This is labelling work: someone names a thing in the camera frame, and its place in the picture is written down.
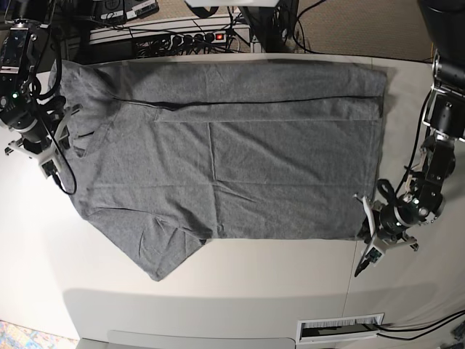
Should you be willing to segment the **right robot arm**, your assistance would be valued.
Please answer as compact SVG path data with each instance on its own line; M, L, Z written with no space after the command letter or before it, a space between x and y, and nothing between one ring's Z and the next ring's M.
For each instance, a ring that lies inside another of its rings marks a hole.
M61 48L52 30L55 1L9 1L4 10L8 34L1 46L1 127L20 135L20 145L39 154L50 145L69 146L66 99L57 94L62 77ZM48 48L54 50L56 75L49 91L37 77Z

